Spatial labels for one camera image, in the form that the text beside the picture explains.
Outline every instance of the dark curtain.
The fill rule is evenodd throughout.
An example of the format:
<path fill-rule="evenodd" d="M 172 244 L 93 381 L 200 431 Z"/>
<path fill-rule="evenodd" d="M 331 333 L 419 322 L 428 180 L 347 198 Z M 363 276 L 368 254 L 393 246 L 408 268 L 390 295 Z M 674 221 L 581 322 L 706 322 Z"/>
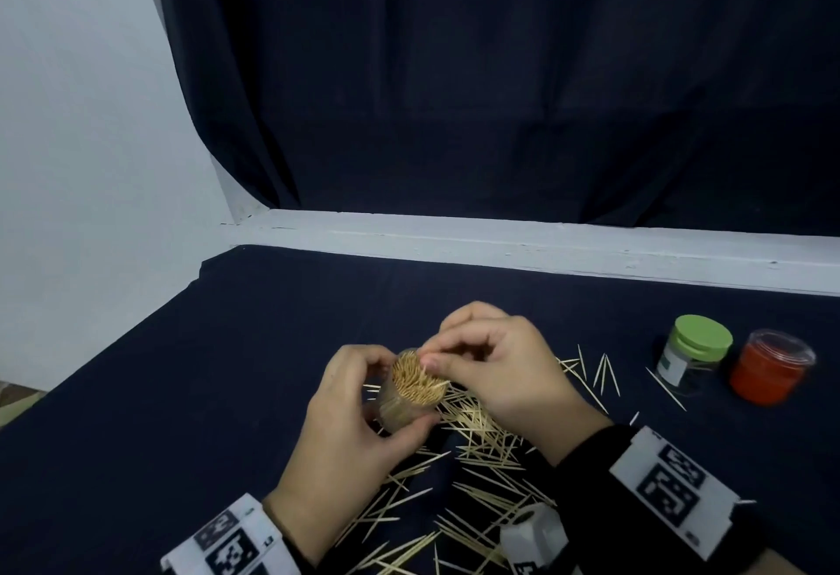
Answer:
<path fill-rule="evenodd" d="M 840 235 L 840 0 L 162 0 L 281 208 Z"/>

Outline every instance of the red jar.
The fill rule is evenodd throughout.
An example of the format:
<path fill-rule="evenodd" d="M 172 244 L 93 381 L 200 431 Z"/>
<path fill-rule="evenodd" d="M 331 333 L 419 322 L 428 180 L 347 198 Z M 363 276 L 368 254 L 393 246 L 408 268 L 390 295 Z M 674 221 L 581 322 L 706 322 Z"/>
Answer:
<path fill-rule="evenodd" d="M 729 384 L 741 398 L 770 406 L 786 399 L 814 363 L 814 350 L 795 336 L 756 330 L 741 350 Z"/>

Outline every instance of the hand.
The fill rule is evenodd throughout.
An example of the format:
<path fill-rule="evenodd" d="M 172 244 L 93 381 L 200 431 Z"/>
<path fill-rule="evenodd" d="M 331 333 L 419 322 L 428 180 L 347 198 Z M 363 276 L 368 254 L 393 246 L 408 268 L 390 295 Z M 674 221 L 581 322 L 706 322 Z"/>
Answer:
<path fill-rule="evenodd" d="M 389 438 L 381 438 L 365 422 L 375 410 L 373 403 L 362 408 L 364 379 L 395 359 L 378 345 L 345 345 L 336 352 L 309 401 L 301 437 L 280 483 L 263 503 L 313 566 L 391 470 L 426 441 L 438 420 L 437 414 L 426 415 Z"/>
<path fill-rule="evenodd" d="M 610 424 L 575 391 L 543 335 L 522 316 L 470 303 L 448 315 L 417 353 L 427 372 L 467 387 L 553 465 Z"/>

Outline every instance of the green lid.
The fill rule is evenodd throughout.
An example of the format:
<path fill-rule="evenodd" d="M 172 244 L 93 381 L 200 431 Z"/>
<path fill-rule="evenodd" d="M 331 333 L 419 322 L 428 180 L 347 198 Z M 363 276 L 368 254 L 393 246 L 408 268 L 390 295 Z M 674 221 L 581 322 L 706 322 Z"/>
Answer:
<path fill-rule="evenodd" d="M 716 320 L 686 314 L 677 318 L 668 338 L 673 347 L 703 362 L 718 362 L 732 346 L 732 334 Z"/>

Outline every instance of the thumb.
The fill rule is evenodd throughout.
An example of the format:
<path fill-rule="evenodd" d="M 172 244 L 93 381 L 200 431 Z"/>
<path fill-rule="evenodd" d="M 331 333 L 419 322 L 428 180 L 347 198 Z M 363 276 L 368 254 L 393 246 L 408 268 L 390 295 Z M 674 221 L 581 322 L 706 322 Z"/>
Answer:
<path fill-rule="evenodd" d="M 419 449 L 438 421 L 440 421 L 438 412 L 426 414 L 386 438 L 383 442 L 390 463 L 396 466 Z"/>
<path fill-rule="evenodd" d="M 485 363 L 468 361 L 457 354 L 441 353 L 424 355 L 420 359 L 420 364 L 426 373 L 440 379 L 455 381 L 467 389 L 475 390 L 473 385 L 480 371 L 479 365 Z"/>

